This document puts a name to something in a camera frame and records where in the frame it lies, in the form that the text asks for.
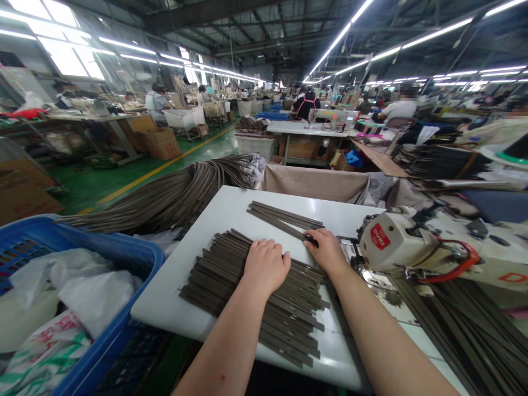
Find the workbench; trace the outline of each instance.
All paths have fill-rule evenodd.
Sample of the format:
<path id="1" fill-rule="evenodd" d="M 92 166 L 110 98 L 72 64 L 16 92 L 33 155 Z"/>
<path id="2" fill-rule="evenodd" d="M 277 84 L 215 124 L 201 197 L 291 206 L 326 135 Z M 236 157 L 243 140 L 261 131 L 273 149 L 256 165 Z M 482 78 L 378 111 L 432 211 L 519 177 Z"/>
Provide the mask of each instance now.
<path id="1" fill-rule="evenodd" d="M 108 125 L 112 128 L 112 130 L 115 132 L 119 140 L 121 141 L 121 144 L 123 145 L 124 151 L 128 154 L 128 158 L 124 158 L 117 162 L 118 165 L 125 165 L 129 162 L 135 161 L 139 158 L 143 157 L 143 154 L 138 153 L 130 140 L 128 139 L 126 133 L 123 131 L 121 126 L 119 125 L 118 121 L 126 119 L 130 126 L 130 119 L 132 118 L 140 118 L 140 117 L 150 117 L 149 114 L 121 114 L 121 115 L 106 115 L 103 117 L 94 117 L 92 115 L 88 114 L 50 114 L 47 116 L 49 119 L 54 120 L 67 120 L 67 121 L 92 121 L 92 122 L 98 122 L 98 123 L 108 123 Z"/>
<path id="2" fill-rule="evenodd" d="M 344 138 L 351 136 L 349 132 L 337 132 L 335 130 L 323 130 L 322 123 L 311 123 L 308 128 L 308 122 L 306 121 L 271 121 L 267 128 L 268 132 L 272 132 L 276 135 L 286 135 L 286 150 L 284 152 L 284 158 L 286 164 L 300 164 L 300 165 L 312 165 L 319 167 L 328 167 L 328 161 L 321 159 L 310 159 L 310 158 L 299 158 L 289 157 L 288 149 L 290 147 L 290 137 L 292 135 L 303 135 L 303 136 L 318 136 L 325 138 L 338 138 L 339 143 L 337 148 L 341 147 Z"/>
<path id="3" fill-rule="evenodd" d="M 132 317 L 185 337 L 205 341 L 216 318 L 183 300 L 178 294 L 187 282 L 196 257 L 202 255 L 202 249 L 211 247 L 211 240 L 216 233 L 231 228 L 251 239 L 273 238 L 282 244 L 284 251 L 290 251 L 292 258 L 314 266 L 312 257 L 300 240 L 246 212 L 254 200 L 322 221 L 334 234 L 349 237 L 357 237 L 356 230 L 366 215 L 383 212 L 382 209 L 348 203 L 223 186 L 138 298 L 132 307 Z M 312 333 L 321 352 L 321 358 L 313 360 L 313 368 L 298 368 L 260 343 L 256 358 L 352 391 L 372 393 L 350 329 L 336 303 L 335 292 L 330 289 L 328 286 L 321 288 L 321 296 L 331 303 L 331 308 L 317 312 L 317 320 L 324 324 L 325 330 L 315 329 Z M 418 324 L 400 322 L 400 325 L 455 388 L 462 395 L 467 395 L 424 330 Z"/>

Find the red label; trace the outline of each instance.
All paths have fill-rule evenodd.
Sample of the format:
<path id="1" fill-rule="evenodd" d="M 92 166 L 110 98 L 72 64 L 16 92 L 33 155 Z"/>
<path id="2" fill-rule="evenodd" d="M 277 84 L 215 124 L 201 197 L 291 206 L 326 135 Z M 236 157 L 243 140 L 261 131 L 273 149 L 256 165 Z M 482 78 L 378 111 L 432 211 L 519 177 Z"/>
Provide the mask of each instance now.
<path id="1" fill-rule="evenodd" d="M 380 250 L 385 249 L 391 244 L 391 240 L 389 237 L 387 237 L 385 231 L 383 231 L 383 228 L 381 228 L 379 223 L 372 227 L 370 230 L 370 236 L 372 238 L 372 243 Z"/>

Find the blue plastic crate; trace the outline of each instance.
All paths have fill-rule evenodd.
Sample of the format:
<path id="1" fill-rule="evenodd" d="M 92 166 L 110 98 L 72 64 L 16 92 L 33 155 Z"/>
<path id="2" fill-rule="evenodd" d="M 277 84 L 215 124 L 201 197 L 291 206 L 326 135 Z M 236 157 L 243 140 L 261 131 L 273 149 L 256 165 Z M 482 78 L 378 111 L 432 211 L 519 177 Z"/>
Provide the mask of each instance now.
<path id="1" fill-rule="evenodd" d="M 116 315 L 77 362 L 52 396 L 133 395 L 167 339 L 167 332 L 130 317 L 130 309 L 164 262 L 152 242 L 122 234 L 85 233 L 60 216 L 33 216 L 0 227 L 0 295 L 12 288 L 8 278 L 35 257 L 73 248 L 96 251 L 144 280 L 143 286 Z"/>
<path id="2" fill-rule="evenodd" d="M 257 118 L 265 118 L 271 121 L 288 121 L 290 118 L 289 114 L 279 114 L 279 113 L 259 113 Z"/>

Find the floor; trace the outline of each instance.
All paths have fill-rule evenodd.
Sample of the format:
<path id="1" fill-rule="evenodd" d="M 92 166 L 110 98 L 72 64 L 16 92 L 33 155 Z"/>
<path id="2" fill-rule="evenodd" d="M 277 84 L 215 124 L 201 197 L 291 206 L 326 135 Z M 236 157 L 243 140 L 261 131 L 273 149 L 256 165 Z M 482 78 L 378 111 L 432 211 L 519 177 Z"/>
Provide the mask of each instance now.
<path id="1" fill-rule="evenodd" d="M 68 194 L 57 198 L 65 207 L 61 214 L 103 210 L 124 194 L 193 162 L 238 154 L 234 126 L 235 122 L 232 122 L 222 128 L 211 128 L 208 139 L 178 140 L 182 155 L 169 161 L 141 158 L 110 170 L 84 167 L 81 172 L 76 172 L 76 166 L 51 170 L 50 173 L 69 190 Z"/>

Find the white plastic bin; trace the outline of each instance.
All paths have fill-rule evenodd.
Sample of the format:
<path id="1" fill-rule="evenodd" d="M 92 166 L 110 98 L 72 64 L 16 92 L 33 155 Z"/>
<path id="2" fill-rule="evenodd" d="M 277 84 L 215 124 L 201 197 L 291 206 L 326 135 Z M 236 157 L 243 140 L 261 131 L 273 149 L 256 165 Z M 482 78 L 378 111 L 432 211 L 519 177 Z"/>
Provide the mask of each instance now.
<path id="1" fill-rule="evenodd" d="M 275 153 L 275 139 L 265 137 L 235 136 L 239 154 L 258 153 L 266 161 Z"/>
<path id="2" fill-rule="evenodd" d="M 167 124 L 169 124 L 169 127 L 189 130 L 196 126 L 194 115 L 191 110 L 169 109 L 162 111 L 163 114 L 165 114 L 165 118 L 167 119 Z"/>
<path id="3" fill-rule="evenodd" d="M 250 116 L 251 115 L 251 102 L 238 102 L 238 111 L 240 116 Z"/>

